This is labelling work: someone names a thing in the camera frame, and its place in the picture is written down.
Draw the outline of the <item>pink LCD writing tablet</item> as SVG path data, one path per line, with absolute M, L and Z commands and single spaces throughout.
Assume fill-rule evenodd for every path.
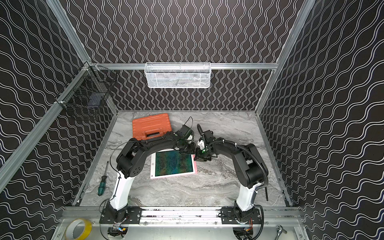
M 194 175 L 198 173 L 195 155 L 176 150 L 162 150 L 151 155 L 151 179 Z

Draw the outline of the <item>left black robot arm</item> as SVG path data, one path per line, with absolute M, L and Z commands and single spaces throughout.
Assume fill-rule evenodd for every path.
M 128 196 L 135 177 L 144 168 L 147 157 L 162 150 L 175 149 L 193 155 L 196 144 L 192 130 L 168 132 L 149 140 L 130 139 L 117 157 L 117 179 L 112 197 L 103 207 L 101 222 L 121 223 L 128 216 Z

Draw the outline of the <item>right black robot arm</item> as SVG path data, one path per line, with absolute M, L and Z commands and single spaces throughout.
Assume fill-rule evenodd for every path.
M 239 195 L 234 203 L 234 219 L 247 222 L 255 209 L 254 201 L 259 189 L 269 184 L 268 169 L 253 144 L 240 145 L 225 139 L 210 143 L 200 141 L 195 150 L 195 161 L 207 162 L 213 157 L 224 155 L 232 160 L 236 176 L 241 184 Z

